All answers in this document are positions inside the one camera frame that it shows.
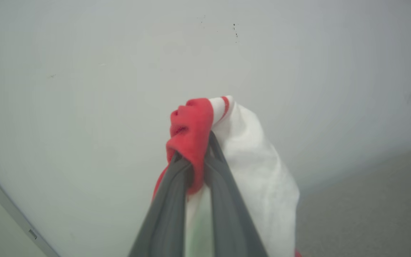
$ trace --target red stripe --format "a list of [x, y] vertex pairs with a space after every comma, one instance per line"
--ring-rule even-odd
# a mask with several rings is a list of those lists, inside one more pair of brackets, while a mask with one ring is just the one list
[[223, 116], [220, 118], [220, 120], [223, 119], [223, 117], [225, 117], [225, 115], [228, 113], [229, 110], [229, 100], [226, 96], [222, 96], [223, 101], [225, 101], [225, 112], [223, 113]]

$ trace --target gray metal edge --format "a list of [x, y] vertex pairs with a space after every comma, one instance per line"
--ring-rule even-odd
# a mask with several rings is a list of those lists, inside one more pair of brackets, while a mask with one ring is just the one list
[[10, 200], [7, 194], [0, 186], [0, 204], [5, 208], [13, 220], [20, 226], [24, 233], [44, 252], [47, 257], [60, 257], [50, 245], [42, 238], [37, 230], [29, 223], [21, 211]]

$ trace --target garment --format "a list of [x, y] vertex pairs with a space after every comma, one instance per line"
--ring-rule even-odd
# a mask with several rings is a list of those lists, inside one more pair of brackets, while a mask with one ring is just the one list
[[231, 96], [193, 99], [171, 115], [171, 139], [166, 144], [168, 162], [178, 151], [194, 167], [194, 182], [188, 191], [186, 206], [187, 253], [194, 256], [212, 253], [211, 247], [204, 250], [209, 249], [204, 245], [211, 244], [212, 233], [208, 217], [209, 192], [203, 184], [204, 154], [210, 130], [218, 139], [267, 253], [272, 257], [294, 256], [299, 190], [264, 136], [257, 116]]

